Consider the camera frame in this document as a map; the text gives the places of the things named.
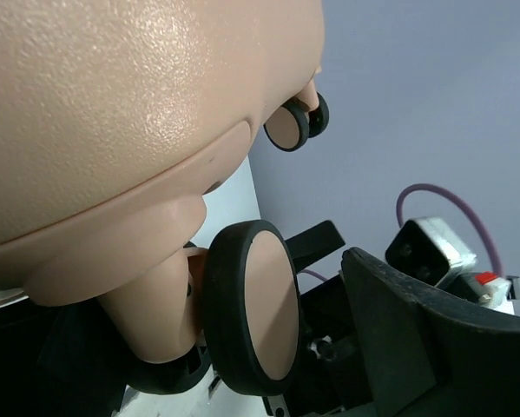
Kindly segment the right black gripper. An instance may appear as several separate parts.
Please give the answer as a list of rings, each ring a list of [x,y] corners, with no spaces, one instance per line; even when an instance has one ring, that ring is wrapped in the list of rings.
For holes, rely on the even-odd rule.
[[[300,295],[302,339],[299,365],[285,393],[264,397],[269,416],[334,416],[372,402],[356,328],[340,274],[331,278],[310,267],[345,246],[331,221],[286,240],[299,278],[320,284]]]

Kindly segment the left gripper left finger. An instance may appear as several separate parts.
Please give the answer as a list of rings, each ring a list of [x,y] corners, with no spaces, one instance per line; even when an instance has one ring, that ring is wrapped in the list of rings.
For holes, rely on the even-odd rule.
[[[205,347],[162,364],[138,359],[95,301],[0,308],[0,416],[110,416],[127,387],[181,394],[209,367]]]

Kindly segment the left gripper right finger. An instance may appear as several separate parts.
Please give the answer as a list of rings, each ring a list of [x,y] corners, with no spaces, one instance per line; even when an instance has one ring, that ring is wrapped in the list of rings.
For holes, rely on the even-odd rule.
[[[520,416],[520,316],[457,298],[360,248],[341,262],[379,416]]]

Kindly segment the pink hard-shell suitcase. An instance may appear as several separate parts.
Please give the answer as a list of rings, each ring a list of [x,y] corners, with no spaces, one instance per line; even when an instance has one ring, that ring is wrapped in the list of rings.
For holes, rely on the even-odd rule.
[[[278,230],[187,248],[259,129],[309,136],[319,1],[0,1],[0,311],[98,301],[133,353],[201,337],[242,394],[285,392],[299,294]]]

